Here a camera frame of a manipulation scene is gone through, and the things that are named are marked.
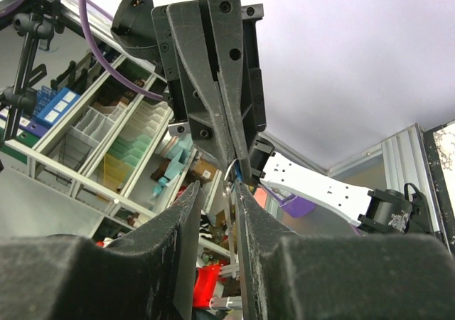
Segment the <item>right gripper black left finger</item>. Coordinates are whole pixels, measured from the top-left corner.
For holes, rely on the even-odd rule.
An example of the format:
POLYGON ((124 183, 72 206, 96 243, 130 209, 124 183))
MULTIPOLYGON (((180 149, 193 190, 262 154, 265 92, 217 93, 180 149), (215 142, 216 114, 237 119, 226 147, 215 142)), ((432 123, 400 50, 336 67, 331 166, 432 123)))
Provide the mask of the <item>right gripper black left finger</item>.
POLYGON ((75 235, 1 241, 2 319, 190 319, 201 189, 100 247, 75 235))

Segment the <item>silver split keyring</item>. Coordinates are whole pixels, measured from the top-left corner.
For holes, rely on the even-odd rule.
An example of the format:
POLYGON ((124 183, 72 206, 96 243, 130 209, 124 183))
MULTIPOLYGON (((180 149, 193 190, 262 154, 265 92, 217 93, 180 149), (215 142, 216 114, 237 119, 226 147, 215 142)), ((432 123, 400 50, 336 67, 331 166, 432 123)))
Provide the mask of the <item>silver split keyring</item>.
POLYGON ((227 167, 223 181, 226 183, 232 183, 235 180, 234 165, 239 164, 239 160, 233 160, 227 167))

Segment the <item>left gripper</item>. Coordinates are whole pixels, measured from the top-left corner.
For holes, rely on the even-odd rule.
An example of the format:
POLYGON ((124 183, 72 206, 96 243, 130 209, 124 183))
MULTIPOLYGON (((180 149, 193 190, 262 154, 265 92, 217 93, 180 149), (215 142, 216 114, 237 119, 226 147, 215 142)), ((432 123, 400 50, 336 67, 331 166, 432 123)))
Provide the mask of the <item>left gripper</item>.
POLYGON ((249 157, 266 127, 256 23, 262 4, 187 1, 152 13, 174 122, 221 171, 249 157))

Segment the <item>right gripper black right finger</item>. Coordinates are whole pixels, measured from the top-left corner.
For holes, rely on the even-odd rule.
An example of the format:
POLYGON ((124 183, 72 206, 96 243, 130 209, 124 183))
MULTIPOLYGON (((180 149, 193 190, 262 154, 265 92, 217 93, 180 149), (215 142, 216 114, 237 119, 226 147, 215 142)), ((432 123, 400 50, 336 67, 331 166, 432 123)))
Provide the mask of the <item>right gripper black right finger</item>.
POLYGON ((453 319, 454 259, 428 235, 300 236, 235 184, 245 319, 453 319))

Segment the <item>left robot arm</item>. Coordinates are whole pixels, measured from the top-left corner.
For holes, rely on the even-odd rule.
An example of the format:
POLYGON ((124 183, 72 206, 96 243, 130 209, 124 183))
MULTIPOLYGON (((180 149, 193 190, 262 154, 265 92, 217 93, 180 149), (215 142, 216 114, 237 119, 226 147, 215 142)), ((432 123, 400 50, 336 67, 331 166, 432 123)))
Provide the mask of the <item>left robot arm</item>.
POLYGON ((367 233, 430 233, 429 206, 403 191, 337 181, 293 163, 261 138, 267 119, 256 24, 260 4, 193 0, 156 7, 151 20, 168 82, 174 136, 188 134, 227 182, 300 196, 367 233))

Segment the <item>blue key tag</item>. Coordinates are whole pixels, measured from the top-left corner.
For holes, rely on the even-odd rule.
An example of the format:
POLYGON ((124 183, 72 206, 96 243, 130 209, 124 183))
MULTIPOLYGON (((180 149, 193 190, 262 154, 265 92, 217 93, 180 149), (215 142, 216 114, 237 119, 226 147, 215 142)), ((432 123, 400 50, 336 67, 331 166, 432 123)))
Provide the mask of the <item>blue key tag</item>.
POLYGON ((235 180, 243 182, 242 172, 239 164, 234 165, 235 180))

